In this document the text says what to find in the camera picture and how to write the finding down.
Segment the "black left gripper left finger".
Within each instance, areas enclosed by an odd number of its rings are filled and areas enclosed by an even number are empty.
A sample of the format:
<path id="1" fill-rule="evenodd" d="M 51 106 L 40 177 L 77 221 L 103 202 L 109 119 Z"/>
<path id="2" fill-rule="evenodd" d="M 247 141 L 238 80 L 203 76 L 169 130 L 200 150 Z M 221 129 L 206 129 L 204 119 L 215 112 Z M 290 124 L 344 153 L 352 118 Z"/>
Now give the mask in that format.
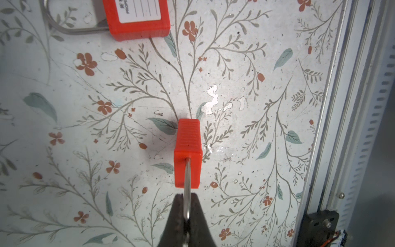
<path id="1" fill-rule="evenodd" d="M 184 244 L 184 200 L 182 194 L 174 197 L 172 207 L 158 247 L 182 247 Z"/>

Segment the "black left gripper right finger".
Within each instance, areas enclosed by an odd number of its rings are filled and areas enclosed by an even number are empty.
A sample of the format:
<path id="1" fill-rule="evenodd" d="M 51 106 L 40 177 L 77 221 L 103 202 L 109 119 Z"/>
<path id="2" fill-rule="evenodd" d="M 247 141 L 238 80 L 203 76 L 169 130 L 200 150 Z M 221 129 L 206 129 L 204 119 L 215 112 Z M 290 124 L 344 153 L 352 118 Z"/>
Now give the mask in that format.
<path id="1" fill-rule="evenodd" d="M 189 247 L 216 247 L 196 193 L 191 194 Z"/>

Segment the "red padlock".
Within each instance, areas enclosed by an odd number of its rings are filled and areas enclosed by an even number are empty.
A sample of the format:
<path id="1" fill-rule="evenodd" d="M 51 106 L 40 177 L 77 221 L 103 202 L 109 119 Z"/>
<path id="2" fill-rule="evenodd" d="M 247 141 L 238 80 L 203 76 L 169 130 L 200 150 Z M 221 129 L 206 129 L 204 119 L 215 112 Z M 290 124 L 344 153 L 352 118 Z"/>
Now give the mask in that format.
<path id="1" fill-rule="evenodd" d="M 174 176 L 175 186 L 184 190 L 183 215 L 185 221 L 190 218 L 191 190 L 198 189 L 200 186 L 202 159 L 200 121 L 180 119 L 174 150 Z"/>
<path id="2" fill-rule="evenodd" d="M 39 1 L 47 22 L 66 35 L 90 35 L 109 31 L 118 41 L 166 37 L 170 34 L 170 17 L 166 1 L 103 1 L 104 23 L 92 28 L 62 27 L 51 16 L 49 1 Z"/>

